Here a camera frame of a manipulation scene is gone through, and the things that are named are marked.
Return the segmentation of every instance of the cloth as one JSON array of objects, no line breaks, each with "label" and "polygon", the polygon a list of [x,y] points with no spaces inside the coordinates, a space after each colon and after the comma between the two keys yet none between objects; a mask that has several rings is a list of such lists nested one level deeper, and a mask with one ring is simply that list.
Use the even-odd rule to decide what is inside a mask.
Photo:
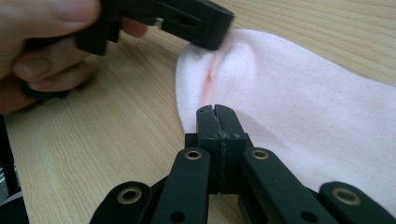
[{"label": "cloth", "polygon": [[396,89],[359,77],[286,39],[228,33],[217,51],[187,46],[177,63],[186,133],[196,110],[226,105],[255,147],[272,150],[307,187],[341,181],[396,217]]}]

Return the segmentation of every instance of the hole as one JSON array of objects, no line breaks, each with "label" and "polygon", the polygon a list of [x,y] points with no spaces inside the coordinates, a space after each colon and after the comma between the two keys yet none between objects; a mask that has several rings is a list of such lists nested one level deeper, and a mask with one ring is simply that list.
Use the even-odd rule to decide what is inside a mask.
[{"label": "hole", "polygon": [[186,152],[186,154],[184,156],[189,160],[195,161],[202,157],[202,153],[199,151],[192,150],[192,151]]},{"label": "hole", "polygon": [[175,15],[173,21],[180,23],[182,26],[195,27],[197,25],[196,22],[192,21],[190,18],[180,15]]},{"label": "hole", "polygon": [[128,187],[120,191],[117,200],[121,204],[136,203],[142,197],[142,190],[137,187]]},{"label": "hole", "polygon": [[316,223],[318,222],[317,216],[315,214],[303,211],[301,212],[301,217],[303,218],[304,221],[309,222],[309,223]]},{"label": "hole", "polygon": [[186,219],[182,212],[174,212],[171,214],[170,218],[173,223],[180,223]]},{"label": "hole", "polygon": [[128,192],[125,192],[123,195],[122,195],[122,198],[124,199],[124,200],[132,200],[134,197],[136,197],[136,192],[134,192],[134,191],[128,191]]},{"label": "hole", "polygon": [[349,205],[358,205],[361,203],[361,198],[349,189],[335,188],[332,190],[332,195],[341,203]]},{"label": "hole", "polygon": [[270,157],[270,155],[263,150],[254,150],[251,154],[258,160],[266,160]]}]

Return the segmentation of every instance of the wood grain surface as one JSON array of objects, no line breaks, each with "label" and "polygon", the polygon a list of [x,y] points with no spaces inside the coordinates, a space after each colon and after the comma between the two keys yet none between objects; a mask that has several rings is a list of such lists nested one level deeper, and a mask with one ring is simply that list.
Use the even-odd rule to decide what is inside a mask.
[{"label": "wood grain surface", "polygon": [[[282,36],[363,77],[396,86],[394,0],[218,0],[233,29]],[[31,223],[89,223],[126,181],[166,176],[184,133],[177,114],[177,56],[188,43],[151,27],[122,35],[97,76],[62,100],[7,115]],[[234,196],[211,196],[208,223],[243,223]]]}]

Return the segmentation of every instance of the black bracket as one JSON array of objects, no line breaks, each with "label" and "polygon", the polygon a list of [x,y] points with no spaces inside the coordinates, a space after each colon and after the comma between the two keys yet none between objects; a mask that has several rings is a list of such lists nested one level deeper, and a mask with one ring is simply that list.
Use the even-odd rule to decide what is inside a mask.
[{"label": "black bracket", "polygon": [[206,223],[208,194],[238,194],[246,223],[386,223],[396,219],[345,183],[303,186],[270,150],[254,147],[231,108],[197,111],[197,133],[187,133],[168,177],[151,188],[115,187],[91,224]]}]

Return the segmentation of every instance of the finger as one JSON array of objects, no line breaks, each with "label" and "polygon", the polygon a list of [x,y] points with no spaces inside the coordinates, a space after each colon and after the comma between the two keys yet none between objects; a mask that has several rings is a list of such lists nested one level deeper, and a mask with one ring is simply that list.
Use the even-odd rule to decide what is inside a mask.
[{"label": "finger", "polygon": [[148,29],[147,25],[138,21],[130,20],[128,18],[122,18],[121,27],[126,34],[134,37],[143,36]]},{"label": "finger", "polygon": [[38,81],[60,73],[89,55],[77,49],[74,38],[68,37],[47,48],[23,54],[15,62],[14,73],[26,81]]},{"label": "finger", "polygon": [[15,76],[0,80],[0,114],[22,109],[34,102],[34,99],[22,93],[21,81]]},{"label": "finger", "polygon": [[51,77],[28,82],[28,86],[35,91],[67,91],[79,86],[92,75],[93,70],[82,62]]}]

